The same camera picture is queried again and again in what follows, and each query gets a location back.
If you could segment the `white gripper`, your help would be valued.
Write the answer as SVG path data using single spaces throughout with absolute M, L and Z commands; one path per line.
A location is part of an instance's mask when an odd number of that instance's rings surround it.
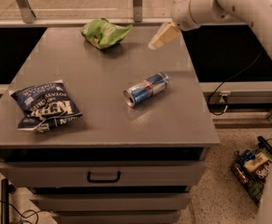
M 148 47 L 158 49 L 175 39 L 180 30 L 191 31 L 204 24 L 220 23 L 226 12 L 216 0 L 174 0 L 171 9 L 172 22 L 164 22 Z

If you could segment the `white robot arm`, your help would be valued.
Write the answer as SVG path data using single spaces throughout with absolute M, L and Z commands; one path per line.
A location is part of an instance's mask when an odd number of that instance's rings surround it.
M 239 20 L 251 28 L 272 60 L 272 0 L 173 0 L 171 22 L 165 23 L 149 43 L 158 49 L 179 31 L 203 24 Z M 272 224 L 272 166 L 262 195 L 256 224 Z

